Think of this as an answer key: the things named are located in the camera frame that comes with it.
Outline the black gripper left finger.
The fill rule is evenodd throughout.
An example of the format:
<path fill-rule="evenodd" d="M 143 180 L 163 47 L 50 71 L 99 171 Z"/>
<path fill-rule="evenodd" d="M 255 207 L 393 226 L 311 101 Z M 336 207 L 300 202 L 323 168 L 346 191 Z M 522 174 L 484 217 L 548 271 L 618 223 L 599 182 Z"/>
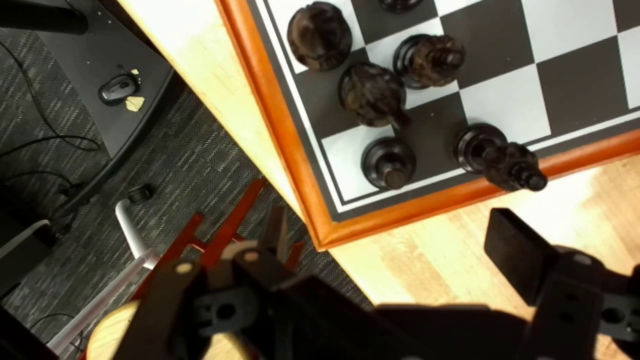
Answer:
<path fill-rule="evenodd" d="M 203 360 L 215 336 L 257 360 L 313 360 L 300 293 L 302 280 L 255 246 L 212 269 L 170 261 L 156 269 L 126 328 L 126 360 Z"/>

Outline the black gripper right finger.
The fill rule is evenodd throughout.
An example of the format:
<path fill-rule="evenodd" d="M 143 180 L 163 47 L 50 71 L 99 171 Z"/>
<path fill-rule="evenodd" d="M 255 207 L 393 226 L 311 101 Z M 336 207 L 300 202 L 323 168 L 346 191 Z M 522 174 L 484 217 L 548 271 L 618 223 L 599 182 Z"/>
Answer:
<path fill-rule="evenodd" d="M 596 257 L 554 246 L 510 208 L 491 208 L 484 252 L 533 309 L 517 360 L 594 360 L 607 336 L 640 360 L 640 272 L 619 275 Z"/>

